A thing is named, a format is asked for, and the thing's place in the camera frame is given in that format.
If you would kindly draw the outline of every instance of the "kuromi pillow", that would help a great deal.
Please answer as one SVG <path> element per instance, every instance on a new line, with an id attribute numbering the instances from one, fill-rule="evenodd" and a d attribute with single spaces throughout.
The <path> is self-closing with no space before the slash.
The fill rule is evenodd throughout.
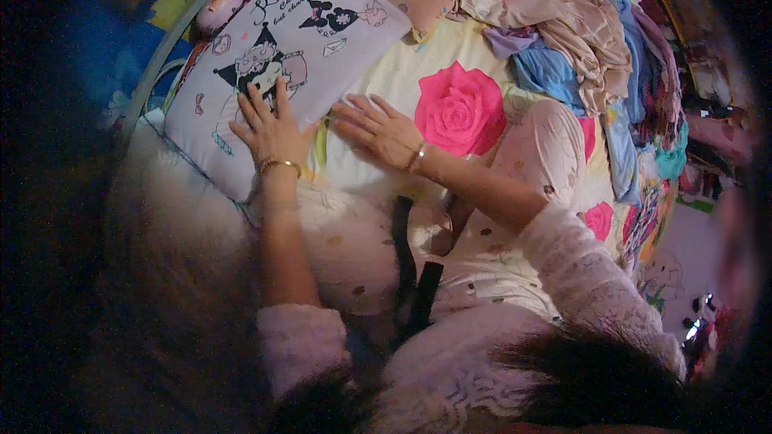
<path id="1" fill-rule="evenodd" d="M 385 0 L 251 0 L 181 80 L 167 136 L 228 197 L 246 201 L 255 165 L 228 127 L 246 124 L 237 94 L 255 84 L 269 101 L 285 77 L 304 129 L 408 31 L 408 17 Z"/>

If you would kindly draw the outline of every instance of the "white lace garment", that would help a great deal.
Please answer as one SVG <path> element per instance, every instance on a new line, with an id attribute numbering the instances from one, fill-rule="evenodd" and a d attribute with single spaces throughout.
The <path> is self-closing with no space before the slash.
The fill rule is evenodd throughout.
<path id="1" fill-rule="evenodd" d="M 681 379 L 684 358 L 675 337 L 613 262 L 593 232 L 568 209 L 550 203 L 518 238 L 526 258 L 560 314 L 606 332 L 621 332 L 655 354 Z M 279 305 L 257 316 L 261 351 L 275 397 L 297 382 L 350 362 L 346 330 L 336 311 Z M 489 304 L 449 314 L 405 343 L 390 359 L 375 432 L 463 432 L 472 409 L 495 416 L 521 413 L 533 379 L 490 360 L 502 344 L 547 332 L 539 315 L 512 304 Z"/>

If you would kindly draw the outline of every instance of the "gold bangle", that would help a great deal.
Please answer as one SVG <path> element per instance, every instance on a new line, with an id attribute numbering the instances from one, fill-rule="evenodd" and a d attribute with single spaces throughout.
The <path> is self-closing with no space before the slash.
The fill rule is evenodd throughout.
<path id="1" fill-rule="evenodd" d="M 417 153 L 415 153 L 415 156 L 413 156 L 413 160 L 410 161 L 410 166 L 408 166 L 408 172 L 412 173 L 415 172 L 416 169 L 419 167 L 419 163 L 421 162 L 421 159 L 424 159 L 424 155 L 426 154 L 426 149 L 429 147 L 429 143 L 424 141 L 424 144 L 421 145 L 421 148 Z"/>
<path id="2" fill-rule="evenodd" d="M 257 171 L 260 174 L 260 176 L 265 174 L 265 171 L 269 168 L 273 168 L 274 166 L 279 165 L 285 165 L 285 166 L 292 166 L 297 171 L 297 177 L 300 178 L 300 176 L 303 174 L 303 167 L 296 162 L 292 161 L 284 161 L 279 158 L 265 158 L 260 162 L 260 166 L 258 167 Z"/>

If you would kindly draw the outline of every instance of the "plush toy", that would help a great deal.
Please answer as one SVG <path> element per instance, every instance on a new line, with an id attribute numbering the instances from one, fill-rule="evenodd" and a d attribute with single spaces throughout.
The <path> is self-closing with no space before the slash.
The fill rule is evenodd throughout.
<path id="1" fill-rule="evenodd" d="M 209 0 L 196 17 L 198 28 L 205 37 L 216 35 L 243 5 L 244 0 Z"/>

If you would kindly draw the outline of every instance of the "pink fluffy sleeve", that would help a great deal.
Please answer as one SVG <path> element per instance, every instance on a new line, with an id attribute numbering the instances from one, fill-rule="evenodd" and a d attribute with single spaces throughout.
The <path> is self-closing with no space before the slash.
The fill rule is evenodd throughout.
<path id="1" fill-rule="evenodd" d="M 309 305 L 277 305 L 257 312 L 263 363 L 273 397 L 283 397 L 301 381 L 348 365 L 346 328 L 341 315 Z"/>

